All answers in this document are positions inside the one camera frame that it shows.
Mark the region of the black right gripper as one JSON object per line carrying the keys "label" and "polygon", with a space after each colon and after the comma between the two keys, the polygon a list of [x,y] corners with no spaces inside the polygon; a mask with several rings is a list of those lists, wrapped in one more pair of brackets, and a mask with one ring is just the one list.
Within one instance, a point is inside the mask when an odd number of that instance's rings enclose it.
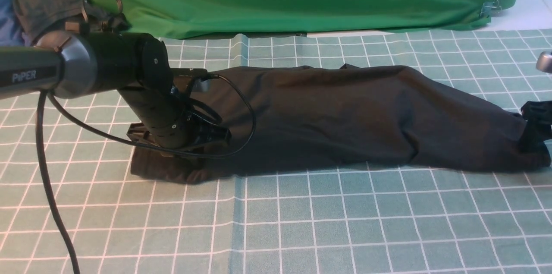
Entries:
{"label": "black right gripper", "polygon": [[527,101],[521,107],[526,126],[519,140],[524,153],[547,151],[546,141],[552,138],[552,101]]}

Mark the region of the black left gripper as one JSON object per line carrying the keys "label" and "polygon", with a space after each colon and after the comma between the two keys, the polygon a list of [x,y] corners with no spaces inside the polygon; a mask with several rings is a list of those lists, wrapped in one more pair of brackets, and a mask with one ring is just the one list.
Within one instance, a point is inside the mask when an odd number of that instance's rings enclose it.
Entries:
{"label": "black left gripper", "polygon": [[184,121],[163,128],[131,124],[126,136],[136,143],[176,151],[155,150],[164,157],[202,157],[209,145],[227,146],[232,138],[228,128],[207,121]]}

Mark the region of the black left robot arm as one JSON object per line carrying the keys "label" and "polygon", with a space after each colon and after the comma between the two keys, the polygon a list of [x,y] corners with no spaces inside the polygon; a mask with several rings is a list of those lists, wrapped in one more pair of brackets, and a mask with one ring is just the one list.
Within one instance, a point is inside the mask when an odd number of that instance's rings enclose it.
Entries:
{"label": "black left robot arm", "polygon": [[171,68],[164,42],[149,34],[54,31],[33,47],[1,47],[1,98],[44,92],[75,99],[116,90],[140,123],[121,142],[165,156],[215,158],[203,148],[229,144],[221,117],[191,98],[215,75]]}

